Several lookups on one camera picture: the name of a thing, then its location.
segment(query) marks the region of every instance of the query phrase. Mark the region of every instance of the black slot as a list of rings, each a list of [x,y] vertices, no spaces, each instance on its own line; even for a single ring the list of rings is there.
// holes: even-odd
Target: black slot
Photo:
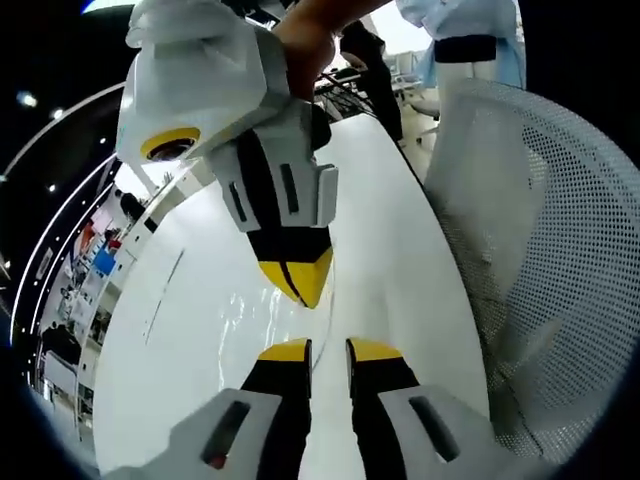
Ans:
[[[460,449],[438,412],[424,397],[414,397],[409,404],[418,415],[438,455],[447,463],[455,460],[460,455]]]
[[[238,195],[238,189],[236,188],[235,183],[229,184],[229,190],[231,190],[231,197],[233,198],[233,203],[236,206],[236,210],[238,211],[238,216],[240,217],[241,222],[247,221],[247,214],[244,213],[244,208],[242,208],[242,203],[240,203],[240,195]]]
[[[231,450],[231,445],[238,435],[242,422],[247,417],[251,407],[246,403],[233,402],[229,409],[220,419],[211,438],[207,442],[202,460],[207,465],[222,470],[227,461],[227,455]]]
[[[282,175],[282,181],[284,183],[284,189],[287,192],[287,204],[289,206],[289,213],[298,213],[300,206],[298,205],[298,195],[296,194],[296,185],[293,183],[293,172],[291,171],[291,165],[280,165],[280,174]]]

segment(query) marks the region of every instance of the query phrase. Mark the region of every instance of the human hand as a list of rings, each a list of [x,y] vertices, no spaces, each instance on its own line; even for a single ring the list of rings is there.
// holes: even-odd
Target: human hand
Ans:
[[[273,33],[284,47],[291,94],[313,100],[314,83],[335,55],[333,33],[311,18],[296,15],[295,10]]]

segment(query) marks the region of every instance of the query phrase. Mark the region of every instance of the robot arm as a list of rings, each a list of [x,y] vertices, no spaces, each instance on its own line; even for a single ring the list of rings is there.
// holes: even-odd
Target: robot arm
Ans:
[[[127,163],[204,157],[260,268],[317,305],[332,259],[338,171],[313,151],[324,112],[289,93],[279,40],[218,0],[143,0],[127,44],[117,153]]]

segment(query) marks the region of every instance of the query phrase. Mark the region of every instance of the light blue shirt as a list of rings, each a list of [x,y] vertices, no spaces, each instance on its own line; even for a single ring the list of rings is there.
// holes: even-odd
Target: light blue shirt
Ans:
[[[434,40],[467,35],[497,38],[496,81],[525,87],[524,52],[516,40],[516,7],[512,0],[396,0],[409,23],[424,28]],[[425,87],[436,86],[435,42],[416,68]]]

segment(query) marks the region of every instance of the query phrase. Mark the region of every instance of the glossy white surface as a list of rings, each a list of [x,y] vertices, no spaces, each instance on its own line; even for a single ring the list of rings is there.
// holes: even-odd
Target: glossy white surface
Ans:
[[[294,305],[262,276],[216,184],[178,206],[151,238],[98,365],[94,435],[103,473],[159,454],[171,426],[220,388],[240,386],[272,342],[311,337],[317,358],[330,317],[301,478],[363,478],[347,388],[350,335],[395,345],[421,382],[488,416],[466,293],[419,184],[372,118],[332,130],[317,157],[340,169],[335,257],[316,310]]]

